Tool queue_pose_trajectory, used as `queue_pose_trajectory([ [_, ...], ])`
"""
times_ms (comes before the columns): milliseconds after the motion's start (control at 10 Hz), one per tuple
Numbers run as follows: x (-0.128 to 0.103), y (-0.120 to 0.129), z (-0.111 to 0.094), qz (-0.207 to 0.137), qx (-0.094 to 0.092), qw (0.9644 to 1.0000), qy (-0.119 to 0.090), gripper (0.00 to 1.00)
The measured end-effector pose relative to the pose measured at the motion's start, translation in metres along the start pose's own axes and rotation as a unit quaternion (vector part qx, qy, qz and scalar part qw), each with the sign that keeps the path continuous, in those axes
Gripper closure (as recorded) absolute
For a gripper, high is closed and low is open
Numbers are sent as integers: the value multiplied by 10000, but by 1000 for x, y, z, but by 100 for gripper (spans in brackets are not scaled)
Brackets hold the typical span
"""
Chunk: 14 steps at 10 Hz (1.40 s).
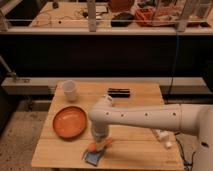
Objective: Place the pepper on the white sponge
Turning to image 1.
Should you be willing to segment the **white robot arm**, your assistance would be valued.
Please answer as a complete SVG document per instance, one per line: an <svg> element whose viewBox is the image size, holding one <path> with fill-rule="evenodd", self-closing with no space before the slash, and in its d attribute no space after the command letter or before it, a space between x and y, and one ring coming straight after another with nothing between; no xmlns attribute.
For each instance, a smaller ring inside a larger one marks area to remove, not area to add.
<svg viewBox="0 0 213 171"><path fill-rule="evenodd" d="M213 105L168 104L114 107L112 97L102 96L88 112L96 142L109 134L110 125L180 131L198 139L192 171L213 169Z"/></svg>

